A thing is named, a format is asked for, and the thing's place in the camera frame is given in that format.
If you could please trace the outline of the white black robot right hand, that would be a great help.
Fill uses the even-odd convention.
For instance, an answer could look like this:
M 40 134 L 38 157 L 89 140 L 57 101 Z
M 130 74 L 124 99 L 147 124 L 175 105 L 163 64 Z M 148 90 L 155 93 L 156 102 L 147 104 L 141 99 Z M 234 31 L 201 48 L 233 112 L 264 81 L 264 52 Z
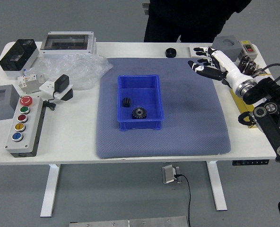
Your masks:
M 218 81 L 225 80 L 237 95 L 241 94 L 244 89 L 256 86 L 256 80 L 251 76 L 241 73 L 238 67 L 222 51 L 211 47 L 203 48 L 203 51 L 210 56 L 215 68 L 188 61 L 191 69 L 197 74 Z

